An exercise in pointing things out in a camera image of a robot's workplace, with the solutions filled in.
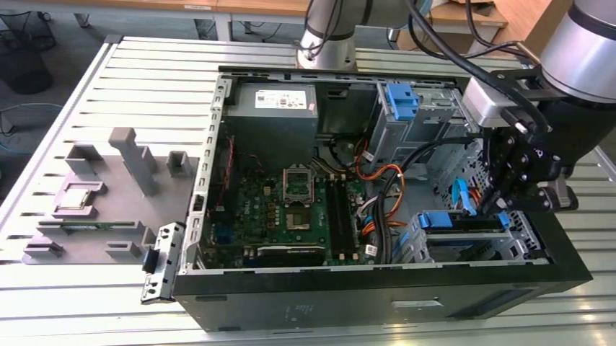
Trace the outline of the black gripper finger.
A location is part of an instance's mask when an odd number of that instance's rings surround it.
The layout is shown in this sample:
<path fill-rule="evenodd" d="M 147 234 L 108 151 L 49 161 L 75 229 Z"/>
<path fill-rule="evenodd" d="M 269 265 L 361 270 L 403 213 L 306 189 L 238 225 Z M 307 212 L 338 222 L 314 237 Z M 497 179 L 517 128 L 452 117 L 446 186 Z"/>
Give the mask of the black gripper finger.
<path fill-rule="evenodd" d="M 528 159 L 514 136 L 490 136 L 484 144 L 488 183 L 478 214 L 496 214 L 508 208 L 506 198 L 518 181 Z"/>
<path fill-rule="evenodd" d="M 549 181 L 546 186 L 522 182 L 502 199 L 504 209 L 525 213 L 558 213 L 579 208 L 576 193 L 564 181 Z"/>

